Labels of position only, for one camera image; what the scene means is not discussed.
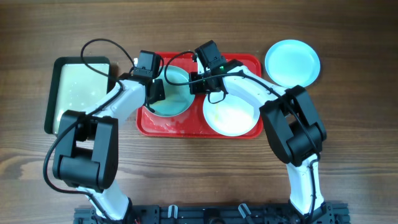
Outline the light blue plate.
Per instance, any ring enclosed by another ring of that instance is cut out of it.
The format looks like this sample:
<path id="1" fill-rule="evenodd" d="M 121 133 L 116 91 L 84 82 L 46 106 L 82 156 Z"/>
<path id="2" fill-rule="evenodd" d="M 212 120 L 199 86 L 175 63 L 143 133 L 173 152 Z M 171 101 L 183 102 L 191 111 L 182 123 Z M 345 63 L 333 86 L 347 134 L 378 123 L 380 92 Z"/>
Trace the light blue plate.
<path id="1" fill-rule="evenodd" d="M 316 51 L 300 40 L 281 40 L 267 51 L 264 59 L 267 74 L 276 84 L 293 88 L 314 83 L 321 72 Z"/>
<path id="2" fill-rule="evenodd" d="M 189 74 L 184 69 L 169 65 L 166 71 L 167 79 L 172 83 L 186 83 Z M 154 114 L 162 117 L 176 116 L 186 111 L 195 99 L 195 95 L 190 93 L 188 85 L 170 85 L 166 82 L 164 71 L 157 79 L 162 80 L 165 92 L 165 99 L 160 100 L 150 107 L 154 110 Z"/>

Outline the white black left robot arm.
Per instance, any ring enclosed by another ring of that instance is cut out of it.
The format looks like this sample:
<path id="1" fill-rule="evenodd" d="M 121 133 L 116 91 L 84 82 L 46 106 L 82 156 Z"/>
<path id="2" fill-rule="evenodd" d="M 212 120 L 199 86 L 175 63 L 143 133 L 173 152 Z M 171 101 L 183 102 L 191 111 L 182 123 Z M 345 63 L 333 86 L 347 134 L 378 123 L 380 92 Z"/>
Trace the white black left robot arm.
<path id="1" fill-rule="evenodd" d="M 53 176 L 67 189 L 63 194 L 84 195 L 92 204 L 90 220 L 99 223 L 138 223 L 131 199 L 119 188 L 119 127 L 137 109 L 163 100 L 158 74 L 125 73 L 114 88 L 81 111 L 67 110 L 48 155 Z"/>

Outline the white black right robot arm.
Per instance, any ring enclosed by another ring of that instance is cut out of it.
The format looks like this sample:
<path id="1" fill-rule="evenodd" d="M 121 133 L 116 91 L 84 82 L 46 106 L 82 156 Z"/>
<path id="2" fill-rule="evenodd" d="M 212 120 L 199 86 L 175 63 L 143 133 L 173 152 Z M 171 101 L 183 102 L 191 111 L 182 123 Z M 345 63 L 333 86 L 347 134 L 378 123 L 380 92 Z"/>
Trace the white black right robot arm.
<path id="1" fill-rule="evenodd" d="M 237 96 L 259 111 L 273 153 L 287 166 L 290 204 L 305 219 L 314 217 L 324 203 L 318 164 L 326 129 L 306 89 L 273 85 L 238 60 L 215 67 L 198 62 L 190 86 Z"/>

